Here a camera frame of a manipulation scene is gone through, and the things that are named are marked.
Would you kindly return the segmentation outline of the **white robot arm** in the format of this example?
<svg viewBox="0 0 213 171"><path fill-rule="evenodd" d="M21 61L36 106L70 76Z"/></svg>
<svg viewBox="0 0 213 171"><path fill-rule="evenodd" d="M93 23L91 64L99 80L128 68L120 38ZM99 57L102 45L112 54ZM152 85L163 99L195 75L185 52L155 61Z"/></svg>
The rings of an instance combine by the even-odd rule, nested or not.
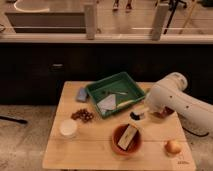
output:
<svg viewBox="0 0 213 171"><path fill-rule="evenodd" d="M183 74L172 72L151 86L145 104L156 112L168 107L213 133L213 105L185 94L187 86Z"/></svg>

